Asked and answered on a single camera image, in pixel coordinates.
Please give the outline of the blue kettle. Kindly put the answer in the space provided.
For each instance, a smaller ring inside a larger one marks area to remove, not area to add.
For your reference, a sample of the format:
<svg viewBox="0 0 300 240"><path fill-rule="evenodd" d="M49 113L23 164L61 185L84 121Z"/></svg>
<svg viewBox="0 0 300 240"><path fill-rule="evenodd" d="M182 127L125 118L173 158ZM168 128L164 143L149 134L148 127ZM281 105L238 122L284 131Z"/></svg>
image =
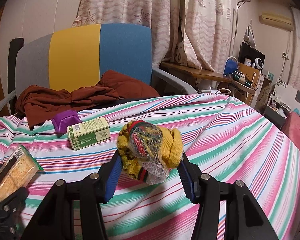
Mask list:
<svg viewBox="0 0 300 240"><path fill-rule="evenodd" d="M238 61L234 56L230 56L227 58L225 65L224 65L224 76L228 76L232 74L234 71L238 69Z"/></svg>

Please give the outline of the cracker packet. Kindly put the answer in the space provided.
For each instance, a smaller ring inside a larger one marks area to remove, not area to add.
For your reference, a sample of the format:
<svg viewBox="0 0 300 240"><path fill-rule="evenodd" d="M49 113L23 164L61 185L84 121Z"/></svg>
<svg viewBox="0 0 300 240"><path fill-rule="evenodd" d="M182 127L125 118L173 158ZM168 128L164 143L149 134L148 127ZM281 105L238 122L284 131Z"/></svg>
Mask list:
<svg viewBox="0 0 300 240"><path fill-rule="evenodd" d="M0 203L21 187L27 187L44 169L25 146L19 145L0 168Z"/></svg>

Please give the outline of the air conditioner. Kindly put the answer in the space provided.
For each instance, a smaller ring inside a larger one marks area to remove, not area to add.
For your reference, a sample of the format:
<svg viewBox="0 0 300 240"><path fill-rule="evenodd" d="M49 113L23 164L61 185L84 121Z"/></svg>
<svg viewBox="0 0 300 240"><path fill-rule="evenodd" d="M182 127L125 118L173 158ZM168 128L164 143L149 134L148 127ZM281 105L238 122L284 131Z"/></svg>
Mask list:
<svg viewBox="0 0 300 240"><path fill-rule="evenodd" d="M280 28L286 31L293 31L293 21L286 16L273 14L270 12L263 12L259 16L260 23L269 25L275 28Z"/></svg>

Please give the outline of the dark red garment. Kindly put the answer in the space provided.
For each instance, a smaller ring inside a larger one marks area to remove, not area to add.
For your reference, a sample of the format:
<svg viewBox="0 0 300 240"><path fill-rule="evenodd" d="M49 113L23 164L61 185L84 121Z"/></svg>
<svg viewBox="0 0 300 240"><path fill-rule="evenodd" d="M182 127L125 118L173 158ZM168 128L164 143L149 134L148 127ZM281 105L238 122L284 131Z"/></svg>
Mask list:
<svg viewBox="0 0 300 240"><path fill-rule="evenodd" d="M38 85L26 88L17 99L17 116L26 117L28 126L41 125L64 111L82 111L93 107L106 107L120 100L136 100L158 97L150 85L114 70L106 71L100 81L72 92L53 90Z"/></svg>

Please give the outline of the wooden desk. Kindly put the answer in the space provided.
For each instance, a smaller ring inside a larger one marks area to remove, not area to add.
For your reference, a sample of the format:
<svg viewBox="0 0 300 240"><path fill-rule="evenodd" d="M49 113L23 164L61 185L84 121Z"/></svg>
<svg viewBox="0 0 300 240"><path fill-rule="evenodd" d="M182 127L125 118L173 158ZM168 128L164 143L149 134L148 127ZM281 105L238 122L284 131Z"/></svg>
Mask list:
<svg viewBox="0 0 300 240"><path fill-rule="evenodd" d="M162 62L159 68L180 78L195 89L197 89L199 81L204 81L204 85L208 88L210 86L227 88L230 90L232 96L242 100L249 106L251 106L253 97L257 92L253 85L247 87L240 82L233 80L231 77L223 76L222 74L205 69L194 69L171 62Z"/></svg>

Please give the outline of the purple pouch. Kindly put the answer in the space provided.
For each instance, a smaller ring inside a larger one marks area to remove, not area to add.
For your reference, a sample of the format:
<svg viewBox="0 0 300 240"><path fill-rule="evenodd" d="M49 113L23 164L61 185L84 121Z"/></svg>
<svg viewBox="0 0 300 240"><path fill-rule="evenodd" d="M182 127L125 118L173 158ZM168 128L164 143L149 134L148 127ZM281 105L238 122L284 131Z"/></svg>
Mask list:
<svg viewBox="0 0 300 240"><path fill-rule="evenodd" d="M57 113L51 121L55 131L58 134L64 134L67 132L68 126L72 126L82 122L78 116L78 113L72 109Z"/></svg>

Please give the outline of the striped bed sheet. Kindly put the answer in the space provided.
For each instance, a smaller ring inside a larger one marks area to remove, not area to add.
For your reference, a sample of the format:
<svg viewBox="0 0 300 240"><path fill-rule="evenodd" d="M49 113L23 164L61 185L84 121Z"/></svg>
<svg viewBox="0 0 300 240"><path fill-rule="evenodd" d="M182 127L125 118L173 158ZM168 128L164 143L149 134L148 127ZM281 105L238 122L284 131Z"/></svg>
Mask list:
<svg viewBox="0 0 300 240"><path fill-rule="evenodd" d="M56 134L50 121L30 129L24 118L0 117L0 164L23 145L43 168L28 185L24 224L56 180L72 182L96 172L114 154L124 124L143 120L179 129L189 161L202 172L218 181L244 181L279 239L294 239L300 231L300 151L238 99L165 96L79 113L84 121L101 116L109 123L110 139L79 151L72 150L66 135ZM101 209L110 239L190 239L198 212L176 170L154 186L121 174L113 198Z"/></svg>

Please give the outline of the tricolour chair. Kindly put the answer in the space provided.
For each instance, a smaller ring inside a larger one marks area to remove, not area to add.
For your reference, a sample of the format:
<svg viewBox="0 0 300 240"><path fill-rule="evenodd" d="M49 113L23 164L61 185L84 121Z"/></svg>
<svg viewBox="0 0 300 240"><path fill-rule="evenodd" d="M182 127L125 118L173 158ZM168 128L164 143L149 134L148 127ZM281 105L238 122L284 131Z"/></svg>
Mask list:
<svg viewBox="0 0 300 240"><path fill-rule="evenodd" d="M152 33L137 24L95 24L64 29L25 43L12 39L8 50L8 92L0 111L30 85L71 92L96 84L108 70L146 84L160 79L181 94L196 90L152 66Z"/></svg>

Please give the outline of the patterned curtain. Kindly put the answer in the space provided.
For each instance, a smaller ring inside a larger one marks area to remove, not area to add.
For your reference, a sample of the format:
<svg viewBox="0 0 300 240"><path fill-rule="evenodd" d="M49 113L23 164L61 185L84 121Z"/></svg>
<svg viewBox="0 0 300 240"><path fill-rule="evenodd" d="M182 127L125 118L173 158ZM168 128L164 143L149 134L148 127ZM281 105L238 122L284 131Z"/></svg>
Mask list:
<svg viewBox="0 0 300 240"><path fill-rule="evenodd" d="M152 64L174 61L177 46L196 69L224 71L231 0L81 0L73 26L131 23L152 31Z"/></svg>

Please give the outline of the green white medicine box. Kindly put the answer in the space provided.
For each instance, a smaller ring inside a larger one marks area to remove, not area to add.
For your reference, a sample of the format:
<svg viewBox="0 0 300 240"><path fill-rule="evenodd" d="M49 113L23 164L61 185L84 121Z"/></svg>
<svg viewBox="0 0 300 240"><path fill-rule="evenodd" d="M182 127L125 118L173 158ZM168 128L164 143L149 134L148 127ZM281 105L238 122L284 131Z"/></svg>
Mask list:
<svg viewBox="0 0 300 240"><path fill-rule="evenodd" d="M73 151L81 150L110 138L110 126L105 117L67 127L67 135Z"/></svg>

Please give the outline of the yellow patterned sock ball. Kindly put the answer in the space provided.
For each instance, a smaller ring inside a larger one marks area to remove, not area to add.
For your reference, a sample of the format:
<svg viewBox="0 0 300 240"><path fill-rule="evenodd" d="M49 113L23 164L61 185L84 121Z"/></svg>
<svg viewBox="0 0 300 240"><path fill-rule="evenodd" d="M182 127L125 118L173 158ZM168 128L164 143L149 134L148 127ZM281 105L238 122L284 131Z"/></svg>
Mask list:
<svg viewBox="0 0 300 240"><path fill-rule="evenodd" d="M143 120L126 123L116 145L126 174L149 185L163 183L183 159L184 145L178 129Z"/></svg>

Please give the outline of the red quilt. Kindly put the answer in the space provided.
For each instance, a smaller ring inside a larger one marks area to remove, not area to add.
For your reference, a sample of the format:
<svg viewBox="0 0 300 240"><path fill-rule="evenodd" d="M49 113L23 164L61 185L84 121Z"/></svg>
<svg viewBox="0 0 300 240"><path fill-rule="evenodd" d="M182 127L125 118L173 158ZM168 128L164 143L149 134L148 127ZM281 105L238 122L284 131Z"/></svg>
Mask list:
<svg viewBox="0 0 300 240"><path fill-rule="evenodd" d="M281 131L285 133L300 150L300 115L295 112L290 112Z"/></svg>

